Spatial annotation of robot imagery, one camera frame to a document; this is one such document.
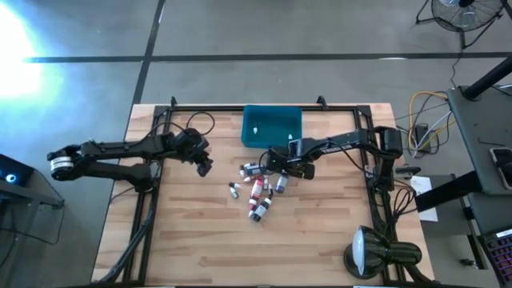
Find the concrete floor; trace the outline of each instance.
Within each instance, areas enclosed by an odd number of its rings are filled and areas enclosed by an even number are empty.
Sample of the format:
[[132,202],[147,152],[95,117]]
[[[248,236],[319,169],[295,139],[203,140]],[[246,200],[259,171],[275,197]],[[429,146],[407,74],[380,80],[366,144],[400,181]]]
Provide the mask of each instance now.
[[[88,138],[123,139],[140,62],[18,60],[143,56],[157,4],[158,0],[0,1],[0,35],[6,39],[0,46],[0,152],[50,178],[49,151]],[[459,52],[456,34],[435,23],[414,25],[421,4],[422,0],[167,0],[154,55]],[[510,51],[511,26],[505,14],[467,52]],[[461,60],[456,83],[471,84],[502,60],[489,56],[493,55]],[[328,102],[390,102],[394,114],[402,116],[408,114],[415,92],[451,88],[454,62],[440,57],[158,62],[150,65],[141,102],[164,103],[171,95],[182,103],[312,102],[324,95]],[[502,81],[510,82],[511,77]],[[438,103],[434,99],[431,105]],[[432,124],[446,109],[427,111],[422,121]],[[405,126],[407,120],[398,124]],[[424,174],[464,174],[472,168],[462,147],[454,127],[450,142],[437,155],[406,159]],[[13,286],[71,286],[90,280],[113,183],[95,178],[52,183],[66,199],[61,240],[55,246],[29,240]],[[53,239],[59,213],[42,211],[32,233]],[[426,238],[437,280],[497,285],[491,271],[458,265],[460,258],[471,257],[469,246],[454,248],[464,238]]]

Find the white label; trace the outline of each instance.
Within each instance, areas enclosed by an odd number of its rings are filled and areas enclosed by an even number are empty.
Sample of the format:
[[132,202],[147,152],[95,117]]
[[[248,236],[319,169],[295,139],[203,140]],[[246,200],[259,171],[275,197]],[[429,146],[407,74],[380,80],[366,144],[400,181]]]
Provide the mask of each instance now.
[[[432,184],[430,183],[430,178],[428,177],[413,176],[410,180],[410,185],[416,190],[416,192],[418,192],[418,195],[428,193],[432,190]],[[423,221],[437,222],[438,213],[436,212],[435,208],[431,208],[421,212],[419,214],[419,219]]]
[[507,236],[507,235],[510,235],[510,234],[512,234],[512,229],[505,230],[505,231],[500,232],[500,233],[496,233],[496,237],[500,238],[500,237],[504,237],[504,236]]
[[263,207],[263,206],[258,206],[258,208],[256,209],[255,213],[257,215],[259,215],[259,217],[263,217],[263,215],[265,215],[265,212],[266,212],[266,208]]

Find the yellow cable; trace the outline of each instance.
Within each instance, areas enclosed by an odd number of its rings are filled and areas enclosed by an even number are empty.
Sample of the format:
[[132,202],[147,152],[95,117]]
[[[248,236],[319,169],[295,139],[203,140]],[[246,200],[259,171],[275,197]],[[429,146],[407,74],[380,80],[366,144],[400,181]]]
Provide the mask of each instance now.
[[444,94],[440,94],[440,93],[435,93],[435,92],[430,92],[430,91],[419,91],[417,92],[411,99],[410,99],[410,102],[409,102],[409,137],[408,137],[408,143],[409,143],[409,148],[411,149],[414,149],[416,146],[413,144],[412,142],[412,132],[413,132],[413,103],[414,103],[414,100],[416,99],[417,96],[421,95],[421,94],[427,94],[427,95],[432,95],[432,96],[435,96],[435,97],[439,97],[439,98],[442,98],[442,99],[448,99],[448,97]]
[[435,137],[435,135],[439,135],[439,133],[441,133],[441,131],[443,131],[444,129],[448,128],[450,125],[452,125],[452,124],[454,124],[454,123],[455,123],[455,120],[453,120],[452,122],[450,122],[450,124],[448,124],[448,125],[446,125],[446,124],[445,124],[443,127],[441,127],[441,128],[439,128],[439,129],[437,129],[437,130],[435,131],[435,133],[434,133],[434,134],[432,134],[431,136],[429,136],[429,138],[428,138],[428,139],[423,143],[423,145],[421,145],[420,147],[418,147],[418,150],[421,150],[421,149],[425,148],[425,147],[426,147],[426,145],[427,145],[428,143],[430,143],[430,140],[432,140],[432,139]]

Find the small bottle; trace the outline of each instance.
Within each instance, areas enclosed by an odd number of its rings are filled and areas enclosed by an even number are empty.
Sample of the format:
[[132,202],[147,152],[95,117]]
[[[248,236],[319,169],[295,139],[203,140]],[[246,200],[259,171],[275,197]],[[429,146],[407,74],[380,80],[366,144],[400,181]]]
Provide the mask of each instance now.
[[240,184],[237,184],[235,182],[230,182],[230,184],[228,184],[228,186],[231,188],[235,188],[236,190],[240,189]]
[[249,183],[255,179],[256,179],[256,177],[246,177],[245,179],[243,179],[243,181],[244,181],[244,183]]
[[267,191],[269,189],[269,176],[268,175],[263,175],[263,189],[265,191]]
[[243,165],[240,165],[240,177],[244,178],[246,176],[246,170],[244,169]]
[[249,199],[249,208],[252,209],[253,206],[258,204],[259,197],[262,195],[263,182],[261,180],[256,180],[253,186],[253,190],[250,192]]
[[285,191],[286,185],[288,184],[288,174],[283,171],[279,176],[276,192],[282,194]]
[[270,208],[270,204],[272,204],[272,200],[268,198],[265,199],[265,201],[263,201],[262,204],[260,204],[258,208],[256,208],[256,210],[250,215],[250,218],[255,222],[260,222],[263,218],[263,215],[265,215],[265,213]]
[[231,192],[231,197],[233,197],[233,199],[238,198],[238,193],[235,188],[230,187],[230,192]]
[[256,207],[258,206],[258,198],[256,196],[250,196],[249,198],[249,210],[255,211]]
[[244,168],[247,169],[247,167],[249,167],[249,166],[256,166],[256,165],[257,165],[256,162],[251,162],[251,163],[244,164],[243,166],[244,166]]
[[252,205],[249,211],[249,218],[256,211],[256,208],[258,208],[258,205]]

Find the white paper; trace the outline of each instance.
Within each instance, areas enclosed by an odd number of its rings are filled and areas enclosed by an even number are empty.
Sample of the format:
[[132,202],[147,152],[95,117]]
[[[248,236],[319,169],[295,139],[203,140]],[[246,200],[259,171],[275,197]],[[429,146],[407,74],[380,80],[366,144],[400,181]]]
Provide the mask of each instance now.
[[[432,190],[432,184],[430,184],[430,178],[421,177],[421,176],[413,176],[410,180],[410,185],[416,190],[417,195],[421,195],[425,192]],[[435,208],[425,210],[419,214],[420,220],[424,221],[438,221],[438,214],[435,211]]]

